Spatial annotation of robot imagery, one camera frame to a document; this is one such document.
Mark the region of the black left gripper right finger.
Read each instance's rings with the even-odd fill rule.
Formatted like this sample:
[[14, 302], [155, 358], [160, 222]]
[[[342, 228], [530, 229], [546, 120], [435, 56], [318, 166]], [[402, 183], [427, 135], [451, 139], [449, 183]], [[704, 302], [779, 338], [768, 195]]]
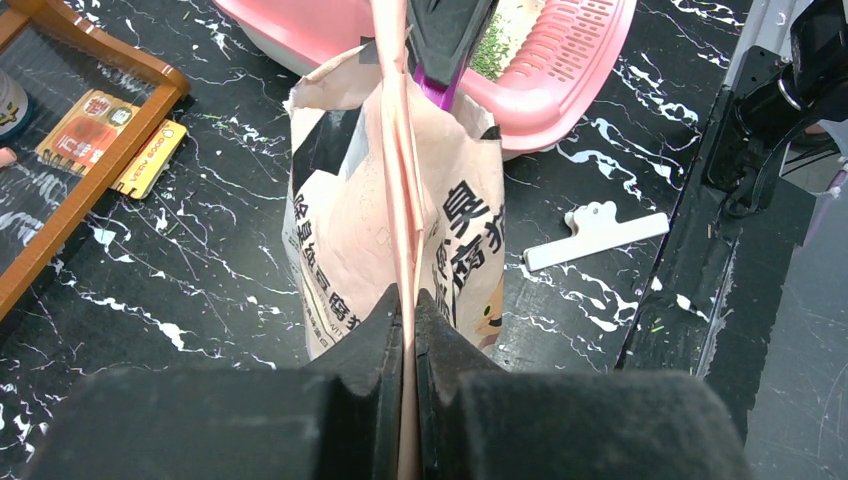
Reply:
[[415, 310], [426, 479], [748, 479], [720, 398], [676, 371], [511, 373]]

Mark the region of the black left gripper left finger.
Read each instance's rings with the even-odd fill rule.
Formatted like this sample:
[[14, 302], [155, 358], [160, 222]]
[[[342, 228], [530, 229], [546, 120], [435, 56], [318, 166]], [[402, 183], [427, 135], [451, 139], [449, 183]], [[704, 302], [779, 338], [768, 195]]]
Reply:
[[28, 479], [394, 479], [400, 299], [296, 369], [135, 369], [78, 381]]

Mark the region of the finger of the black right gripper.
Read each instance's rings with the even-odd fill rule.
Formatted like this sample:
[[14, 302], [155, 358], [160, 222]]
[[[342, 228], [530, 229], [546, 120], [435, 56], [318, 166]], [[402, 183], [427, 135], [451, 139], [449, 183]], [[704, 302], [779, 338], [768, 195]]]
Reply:
[[449, 87], [460, 78], [497, 6], [497, 0], [407, 2], [417, 70], [430, 85]]

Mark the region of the purple litter scoop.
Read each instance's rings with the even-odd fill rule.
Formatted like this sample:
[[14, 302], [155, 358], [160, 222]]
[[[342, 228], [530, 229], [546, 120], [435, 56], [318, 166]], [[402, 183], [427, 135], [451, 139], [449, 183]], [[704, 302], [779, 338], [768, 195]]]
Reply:
[[414, 80], [429, 100], [442, 110], [451, 112], [465, 68], [465, 65], [460, 65], [456, 69], [451, 83], [448, 86], [444, 86], [435, 80], [429, 79], [425, 74], [423, 65], [419, 64], [416, 66], [414, 72]]

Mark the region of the pink cat litter box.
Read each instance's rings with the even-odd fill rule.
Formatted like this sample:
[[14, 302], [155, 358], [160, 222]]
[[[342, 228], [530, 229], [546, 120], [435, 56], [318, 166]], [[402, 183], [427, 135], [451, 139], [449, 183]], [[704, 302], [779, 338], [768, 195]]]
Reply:
[[[267, 56], [303, 76], [373, 36], [367, 1], [219, 1]], [[548, 148], [594, 101], [625, 43], [633, 1], [503, 1], [523, 42], [496, 80], [469, 70], [461, 92], [493, 114], [506, 157]]]

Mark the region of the cat litter bag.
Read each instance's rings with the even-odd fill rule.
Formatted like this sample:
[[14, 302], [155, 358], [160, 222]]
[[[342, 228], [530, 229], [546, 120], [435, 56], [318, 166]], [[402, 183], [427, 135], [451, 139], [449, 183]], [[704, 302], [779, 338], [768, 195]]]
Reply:
[[286, 109], [292, 163], [282, 235], [310, 362], [400, 299], [397, 477], [420, 479], [415, 310], [427, 291], [484, 354], [500, 332], [505, 255], [501, 132], [457, 90], [451, 112], [414, 80], [408, 1], [367, 1], [374, 34], [303, 76]]

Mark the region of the grey bag sealing clip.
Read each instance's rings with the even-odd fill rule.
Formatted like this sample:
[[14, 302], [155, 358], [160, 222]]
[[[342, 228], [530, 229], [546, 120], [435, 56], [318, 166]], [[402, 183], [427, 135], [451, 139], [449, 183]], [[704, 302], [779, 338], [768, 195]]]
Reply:
[[617, 220], [615, 202], [591, 202], [567, 212], [564, 223], [572, 231], [566, 238], [527, 248], [523, 252], [526, 268], [535, 272], [567, 263], [633, 242], [665, 235], [670, 230], [669, 216], [657, 212], [626, 222]]

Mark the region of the orange wooden shelf rack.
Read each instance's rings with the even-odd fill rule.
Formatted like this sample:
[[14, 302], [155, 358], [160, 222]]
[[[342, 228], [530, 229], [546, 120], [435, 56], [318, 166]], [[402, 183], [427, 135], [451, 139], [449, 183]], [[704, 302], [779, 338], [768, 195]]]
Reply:
[[190, 90], [62, 1], [1, 5], [1, 309], [10, 311]]

